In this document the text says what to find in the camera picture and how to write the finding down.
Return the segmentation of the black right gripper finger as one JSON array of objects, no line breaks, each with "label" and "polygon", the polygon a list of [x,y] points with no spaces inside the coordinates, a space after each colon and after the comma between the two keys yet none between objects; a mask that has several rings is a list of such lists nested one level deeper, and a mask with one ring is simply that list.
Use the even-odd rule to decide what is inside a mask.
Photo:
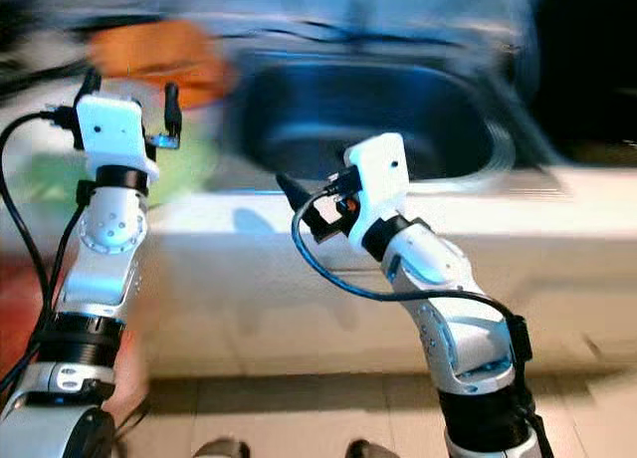
[{"label": "black right gripper finger", "polygon": [[313,209],[313,192],[306,190],[298,180],[286,174],[275,174],[275,181],[277,181],[279,189],[283,191],[284,197],[286,197],[296,215],[305,216],[306,213]]}]

